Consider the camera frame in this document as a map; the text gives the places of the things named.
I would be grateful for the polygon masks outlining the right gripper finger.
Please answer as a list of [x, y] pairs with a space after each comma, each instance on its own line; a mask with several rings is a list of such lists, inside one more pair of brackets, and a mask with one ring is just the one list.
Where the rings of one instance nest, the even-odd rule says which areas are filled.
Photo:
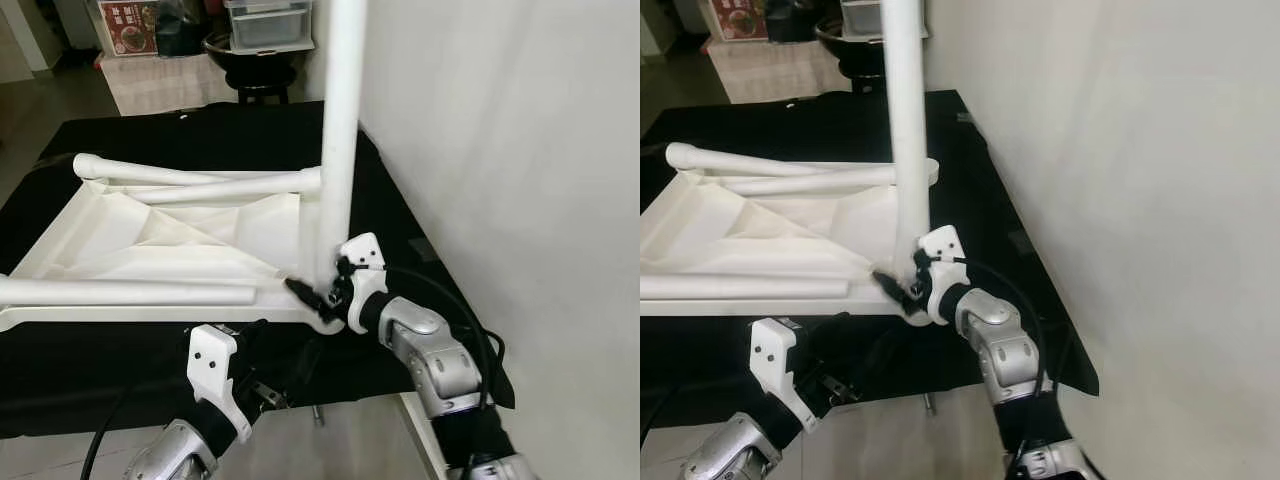
[[288, 276], [285, 288], [307, 308], [316, 314], [329, 314], [332, 306], [324, 294], [317, 293], [310, 284], [297, 278]]
[[872, 279], [884, 294], [899, 305], [914, 305], [915, 296], [891, 273], [876, 269]]

